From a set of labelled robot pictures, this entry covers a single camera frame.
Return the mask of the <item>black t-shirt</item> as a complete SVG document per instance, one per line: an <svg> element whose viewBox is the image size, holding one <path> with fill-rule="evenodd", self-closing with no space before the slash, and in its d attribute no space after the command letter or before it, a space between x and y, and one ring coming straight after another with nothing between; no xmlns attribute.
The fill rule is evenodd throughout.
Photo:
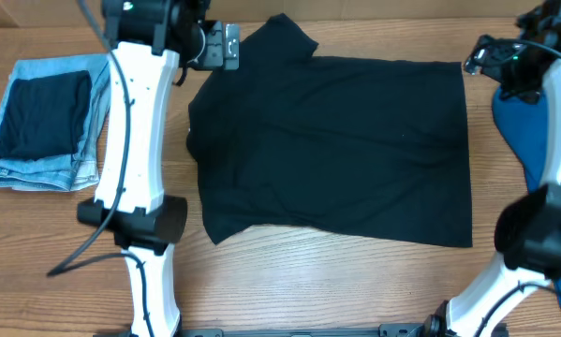
<svg viewBox="0 0 561 337"><path fill-rule="evenodd" d="M189 104L214 243L255 225L468 248L472 196L457 63L319 56L271 17Z"/></svg>

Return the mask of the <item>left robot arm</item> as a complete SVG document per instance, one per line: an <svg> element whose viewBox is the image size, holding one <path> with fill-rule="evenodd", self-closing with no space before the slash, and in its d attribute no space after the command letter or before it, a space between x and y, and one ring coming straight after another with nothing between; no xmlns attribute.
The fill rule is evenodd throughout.
<svg viewBox="0 0 561 337"><path fill-rule="evenodd" d="M185 198L163 186L162 151L172 87L189 68L235 70L239 28L209 21L208 0L104 1L97 29L108 51L111 105L106 155L80 222L112 233L129 273L129 336L179 336L173 256L187 217Z"/></svg>

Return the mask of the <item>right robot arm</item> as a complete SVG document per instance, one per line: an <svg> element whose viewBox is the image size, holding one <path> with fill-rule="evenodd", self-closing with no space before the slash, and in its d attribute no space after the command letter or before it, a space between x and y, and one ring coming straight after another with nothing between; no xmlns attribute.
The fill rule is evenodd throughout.
<svg viewBox="0 0 561 337"><path fill-rule="evenodd" d="M497 81L504 97L547 101L546 154L537 190L510 204L495 228L495 254L458 296L411 336L497 336L499 323L561 278L561 0L518 17L517 38L480 37L465 72Z"/></svg>

